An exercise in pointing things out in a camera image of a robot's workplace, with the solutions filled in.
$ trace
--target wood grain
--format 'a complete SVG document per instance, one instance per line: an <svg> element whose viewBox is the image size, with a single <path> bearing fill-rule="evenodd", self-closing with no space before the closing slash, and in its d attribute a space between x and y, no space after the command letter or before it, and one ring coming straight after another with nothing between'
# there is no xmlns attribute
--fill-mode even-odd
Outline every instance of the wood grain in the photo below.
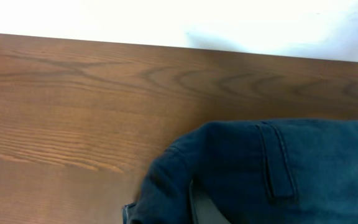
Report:
<svg viewBox="0 0 358 224"><path fill-rule="evenodd" d="M177 136L299 117L358 119L358 63L0 34L0 223L120 223Z"/></svg>

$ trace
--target table surface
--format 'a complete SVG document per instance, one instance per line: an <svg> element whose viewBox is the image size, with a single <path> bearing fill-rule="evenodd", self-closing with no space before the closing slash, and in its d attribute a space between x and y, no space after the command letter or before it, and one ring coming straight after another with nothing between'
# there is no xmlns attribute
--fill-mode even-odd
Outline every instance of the table surface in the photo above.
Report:
<svg viewBox="0 0 358 224"><path fill-rule="evenodd" d="M358 119L358 63L0 34L0 223L120 223L214 120Z"/></svg>
<svg viewBox="0 0 358 224"><path fill-rule="evenodd" d="M0 33L358 62L358 0L0 0Z"/></svg>

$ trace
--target white wall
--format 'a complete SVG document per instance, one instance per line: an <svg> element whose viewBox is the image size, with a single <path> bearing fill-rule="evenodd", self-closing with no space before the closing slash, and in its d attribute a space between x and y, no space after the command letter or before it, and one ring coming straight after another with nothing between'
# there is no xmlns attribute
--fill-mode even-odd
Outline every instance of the white wall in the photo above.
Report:
<svg viewBox="0 0 358 224"><path fill-rule="evenodd" d="M0 33L358 62L358 0L0 0Z"/></svg>

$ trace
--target dark denim jeans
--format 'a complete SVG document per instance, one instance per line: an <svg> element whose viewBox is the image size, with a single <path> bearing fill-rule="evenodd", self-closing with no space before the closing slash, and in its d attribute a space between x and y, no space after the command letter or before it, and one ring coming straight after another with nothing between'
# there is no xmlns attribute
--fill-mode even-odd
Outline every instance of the dark denim jeans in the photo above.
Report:
<svg viewBox="0 0 358 224"><path fill-rule="evenodd" d="M124 223L191 223L193 179L231 223L358 223L358 121L208 123L153 161Z"/></svg>

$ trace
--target jeans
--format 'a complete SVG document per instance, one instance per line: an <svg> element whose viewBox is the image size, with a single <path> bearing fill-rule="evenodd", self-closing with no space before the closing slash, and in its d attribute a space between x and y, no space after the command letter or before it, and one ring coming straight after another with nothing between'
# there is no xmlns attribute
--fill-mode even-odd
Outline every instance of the jeans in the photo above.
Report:
<svg viewBox="0 0 358 224"><path fill-rule="evenodd" d="M358 223L358 121L208 123L153 161L124 223L191 223L193 179L231 223Z"/></svg>

